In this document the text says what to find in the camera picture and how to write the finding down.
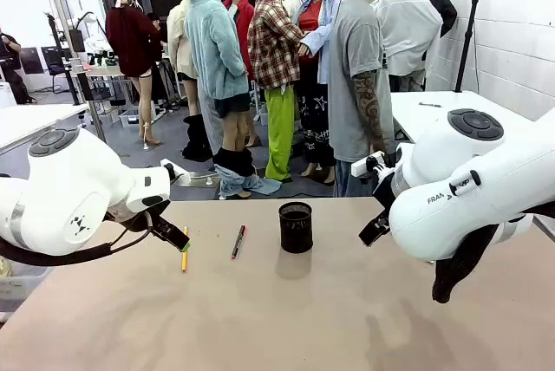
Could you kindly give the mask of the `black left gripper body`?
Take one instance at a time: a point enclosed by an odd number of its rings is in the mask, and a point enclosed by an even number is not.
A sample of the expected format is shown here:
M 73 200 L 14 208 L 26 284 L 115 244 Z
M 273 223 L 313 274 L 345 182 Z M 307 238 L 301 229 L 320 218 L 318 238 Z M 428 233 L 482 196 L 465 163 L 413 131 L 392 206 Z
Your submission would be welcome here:
M 105 220 L 123 225 L 132 232 L 145 231 L 151 225 L 153 234 L 164 237 L 169 231 L 169 223 L 161 215 L 169 205 L 167 199 L 138 213 L 129 211 L 123 205 L 115 206 L 107 209 Z

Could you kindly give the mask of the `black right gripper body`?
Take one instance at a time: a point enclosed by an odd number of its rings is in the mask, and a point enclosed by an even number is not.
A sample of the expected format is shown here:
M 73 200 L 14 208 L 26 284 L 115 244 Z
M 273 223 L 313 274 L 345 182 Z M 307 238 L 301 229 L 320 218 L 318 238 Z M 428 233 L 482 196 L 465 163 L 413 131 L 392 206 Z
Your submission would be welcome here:
M 377 176 L 378 182 L 372 196 L 383 206 L 385 213 L 389 214 L 389 210 L 395 202 L 395 195 L 392 191 L 395 169 L 386 166 L 376 166 L 374 173 Z

